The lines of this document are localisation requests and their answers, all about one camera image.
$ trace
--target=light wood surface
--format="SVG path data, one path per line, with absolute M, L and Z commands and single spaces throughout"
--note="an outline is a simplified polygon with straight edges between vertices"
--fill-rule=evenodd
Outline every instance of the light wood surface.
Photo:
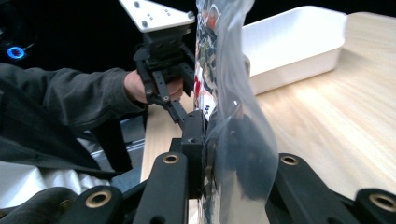
M 396 19 L 348 16 L 346 43 L 331 72 L 257 96 L 279 152 L 302 157 L 349 198 L 361 188 L 396 193 Z M 192 99 L 182 104 L 192 110 Z M 142 180 L 181 130 L 166 111 L 148 112 Z

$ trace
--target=screw hole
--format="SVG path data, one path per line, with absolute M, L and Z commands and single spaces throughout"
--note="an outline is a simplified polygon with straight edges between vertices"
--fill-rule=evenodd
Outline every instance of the screw hole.
M 66 199 L 63 202 L 61 202 L 59 204 L 60 210 L 62 213 L 66 212 L 71 206 L 72 206 L 73 202 Z
M 163 162 L 166 164 L 174 164 L 179 161 L 179 156 L 178 155 L 168 155 L 163 157 Z
M 111 192 L 109 190 L 97 191 L 90 195 L 85 201 L 85 205 L 90 208 L 98 208 L 107 204 L 111 199 Z
M 371 194 L 369 199 L 376 206 L 389 212 L 396 213 L 396 201 L 394 199 L 378 193 Z
M 280 158 L 280 160 L 287 165 L 297 165 L 298 164 L 298 160 L 292 156 L 283 156 Z

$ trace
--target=transparent plastic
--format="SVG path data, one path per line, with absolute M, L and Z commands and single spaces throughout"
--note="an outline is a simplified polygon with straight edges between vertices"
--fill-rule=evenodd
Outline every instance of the transparent plastic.
M 208 120 L 204 223 L 262 223 L 276 176 L 276 140 L 250 88 L 241 47 L 253 3 L 196 1 L 194 104 Z

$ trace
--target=gray sleeve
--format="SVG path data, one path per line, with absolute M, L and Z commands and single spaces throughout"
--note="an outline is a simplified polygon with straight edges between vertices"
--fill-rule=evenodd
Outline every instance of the gray sleeve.
M 67 68 L 44 71 L 0 63 L 0 78 L 24 91 L 50 116 L 76 131 L 144 110 L 143 104 L 134 104 L 126 96 L 123 80 L 127 74 L 119 68 L 84 74 Z

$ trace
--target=white tray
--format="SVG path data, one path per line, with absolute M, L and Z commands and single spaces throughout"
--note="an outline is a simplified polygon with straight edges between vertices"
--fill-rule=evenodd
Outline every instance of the white tray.
M 254 94 L 334 69 L 345 42 L 347 15 L 297 7 L 242 28 Z

